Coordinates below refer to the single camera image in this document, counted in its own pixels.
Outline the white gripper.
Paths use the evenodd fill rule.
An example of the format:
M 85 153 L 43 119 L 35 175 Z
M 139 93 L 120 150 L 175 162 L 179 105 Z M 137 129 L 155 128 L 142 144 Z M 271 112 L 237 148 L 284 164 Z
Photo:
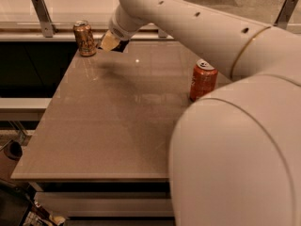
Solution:
M 139 20 L 131 17 L 122 7 L 117 7 L 109 21 L 109 30 L 102 38 L 99 47 L 106 51 L 119 51 L 120 41 L 129 40 L 141 27 Z

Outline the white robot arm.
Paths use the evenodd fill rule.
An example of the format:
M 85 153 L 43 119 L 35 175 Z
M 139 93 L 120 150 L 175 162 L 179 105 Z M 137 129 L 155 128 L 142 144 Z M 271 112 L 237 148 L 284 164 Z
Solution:
M 301 226 L 300 39 L 183 0 L 119 0 L 107 40 L 155 24 L 229 83 L 190 105 L 170 142 L 177 226 Z

